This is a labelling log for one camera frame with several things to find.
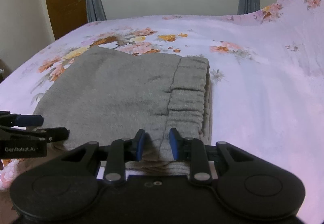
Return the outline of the grey pants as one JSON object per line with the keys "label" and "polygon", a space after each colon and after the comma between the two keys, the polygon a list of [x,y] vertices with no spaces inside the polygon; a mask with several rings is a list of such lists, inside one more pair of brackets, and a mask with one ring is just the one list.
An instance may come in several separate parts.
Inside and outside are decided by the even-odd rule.
{"label": "grey pants", "polygon": [[132,56],[94,46],[72,63],[39,101],[35,114],[43,127],[65,127],[62,151],[88,141],[102,146],[148,134],[142,160],[130,170],[146,174],[186,175],[189,164],[175,161],[169,131],[211,142],[209,61],[199,56],[149,53]]}

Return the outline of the pink floral bed sheet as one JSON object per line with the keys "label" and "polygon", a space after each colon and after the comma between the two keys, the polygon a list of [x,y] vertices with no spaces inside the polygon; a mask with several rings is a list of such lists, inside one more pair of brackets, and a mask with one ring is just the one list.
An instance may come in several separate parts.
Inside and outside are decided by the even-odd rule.
{"label": "pink floral bed sheet", "polygon": [[93,45],[209,60],[212,140],[298,176],[299,217],[323,222],[323,0],[277,0],[233,16],[148,16],[88,23],[45,47],[1,83],[1,110],[32,114]]}

